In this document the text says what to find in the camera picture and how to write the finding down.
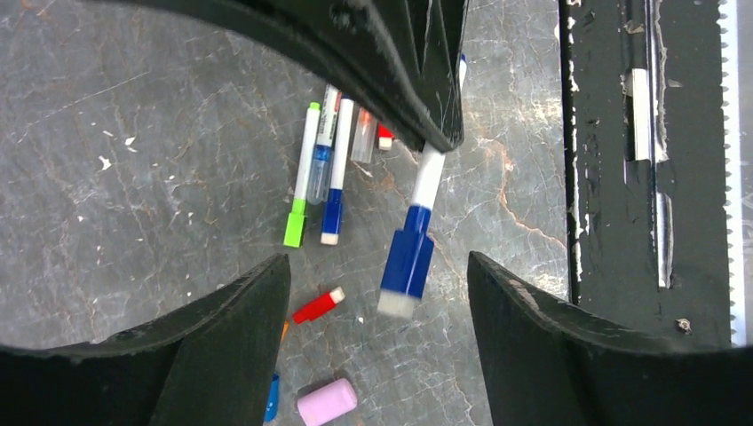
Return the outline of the pink highlighter cap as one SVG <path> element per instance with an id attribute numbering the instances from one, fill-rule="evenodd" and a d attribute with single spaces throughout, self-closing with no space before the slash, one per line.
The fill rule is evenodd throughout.
<path id="1" fill-rule="evenodd" d="M 351 383 L 337 379 L 297 401 L 298 413 L 306 426 L 320 426 L 352 412 L 358 397 Z"/>

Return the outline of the blue cap white marker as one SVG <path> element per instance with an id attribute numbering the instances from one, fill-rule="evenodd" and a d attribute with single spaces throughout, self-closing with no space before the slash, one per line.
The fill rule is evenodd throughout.
<path id="1" fill-rule="evenodd" d="M 434 241 L 428 235 L 446 155 L 424 145 L 404 225 L 395 231 L 379 289 L 377 311 L 409 319 L 422 300 Z"/>

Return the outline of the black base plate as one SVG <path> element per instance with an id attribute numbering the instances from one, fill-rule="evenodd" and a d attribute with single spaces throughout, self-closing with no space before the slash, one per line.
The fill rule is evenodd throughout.
<path id="1" fill-rule="evenodd" d="M 720 1 L 562 1 L 571 301 L 731 345 Z"/>

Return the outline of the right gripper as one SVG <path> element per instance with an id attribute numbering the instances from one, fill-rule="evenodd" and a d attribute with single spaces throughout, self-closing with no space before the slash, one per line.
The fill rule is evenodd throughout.
<path id="1" fill-rule="evenodd" d="M 366 107 L 413 150 L 464 142 L 465 1 L 145 0 L 278 51 Z"/>

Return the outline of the red cap lower marker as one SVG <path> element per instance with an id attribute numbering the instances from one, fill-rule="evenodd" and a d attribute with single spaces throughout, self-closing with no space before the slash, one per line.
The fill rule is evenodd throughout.
<path id="1" fill-rule="evenodd" d="M 381 151 L 389 151 L 392 149 L 392 143 L 394 141 L 394 135 L 387 129 L 382 123 L 377 126 L 377 145 Z"/>

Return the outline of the small red marker cap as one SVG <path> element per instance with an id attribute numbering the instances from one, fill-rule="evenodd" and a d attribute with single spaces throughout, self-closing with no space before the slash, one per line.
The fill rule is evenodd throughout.
<path id="1" fill-rule="evenodd" d="M 296 324 L 317 320 L 324 314 L 334 310 L 344 300 L 344 290 L 341 287 L 334 288 L 298 309 L 293 314 L 292 319 Z"/>

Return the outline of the blue deli marker cap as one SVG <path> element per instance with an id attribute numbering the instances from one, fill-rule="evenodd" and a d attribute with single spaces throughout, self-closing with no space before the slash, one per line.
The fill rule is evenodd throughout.
<path id="1" fill-rule="evenodd" d="M 278 373 L 274 373 L 273 380 L 271 381 L 270 389 L 268 393 L 264 422 L 271 422 L 276 418 L 278 414 L 279 398 L 280 398 L 280 376 Z"/>

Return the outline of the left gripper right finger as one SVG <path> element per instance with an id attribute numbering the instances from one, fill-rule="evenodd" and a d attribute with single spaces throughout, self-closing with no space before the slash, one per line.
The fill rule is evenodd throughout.
<path id="1" fill-rule="evenodd" d="M 752 350 L 631 329 L 468 256 L 495 425 L 749 425 Z"/>

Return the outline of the blue cap lower marker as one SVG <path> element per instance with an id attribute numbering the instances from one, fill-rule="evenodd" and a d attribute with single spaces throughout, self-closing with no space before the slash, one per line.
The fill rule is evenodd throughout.
<path id="1" fill-rule="evenodd" d="M 354 106 L 354 101 L 348 95 L 341 97 L 328 199 L 325 202 L 321 225 L 321 244 L 324 245 L 335 246 L 339 241 L 344 210 L 345 168 L 352 137 Z"/>

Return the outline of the green cap white marker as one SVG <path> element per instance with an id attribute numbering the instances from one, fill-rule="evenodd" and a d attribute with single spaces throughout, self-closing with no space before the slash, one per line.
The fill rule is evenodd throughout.
<path id="1" fill-rule="evenodd" d="M 297 167 L 297 179 L 294 188 L 293 202 L 290 213 L 288 214 L 283 239 L 283 245 L 286 247 L 299 248 L 304 237 L 305 210 L 307 205 L 306 197 L 320 116 L 321 105 L 318 102 L 311 102 L 306 110 L 305 127 Z"/>

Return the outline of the orange marker cap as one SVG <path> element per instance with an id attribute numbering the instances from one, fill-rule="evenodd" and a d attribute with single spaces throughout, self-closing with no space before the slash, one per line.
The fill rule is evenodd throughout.
<path id="1" fill-rule="evenodd" d="M 289 322 L 285 320 L 283 322 L 283 328 L 282 328 L 282 332 L 281 332 L 281 343 L 285 340 L 285 337 L 286 337 L 286 335 L 288 333 L 288 330 L 289 330 Z"/>

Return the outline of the clear cap blue pen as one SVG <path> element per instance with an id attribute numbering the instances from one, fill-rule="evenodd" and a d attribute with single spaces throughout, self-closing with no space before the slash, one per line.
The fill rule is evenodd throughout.
<path id="1" fill-rule="evenodd" d="M 321 106 L 321 116 L 308 181 L 307 200 L 312 205 L 318 205 L 327 198 L 340 97 L 341 91 L 332 84 L 327 84 Z"/>

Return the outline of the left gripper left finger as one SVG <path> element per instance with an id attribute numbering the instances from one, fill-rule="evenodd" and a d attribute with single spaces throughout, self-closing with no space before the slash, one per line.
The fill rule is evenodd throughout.
<path id="1" fill-rule="evenodd" d="M 289 259 L 101 343 L 1 350 L 4 425 L 259 425 L 288 311 Z"/>

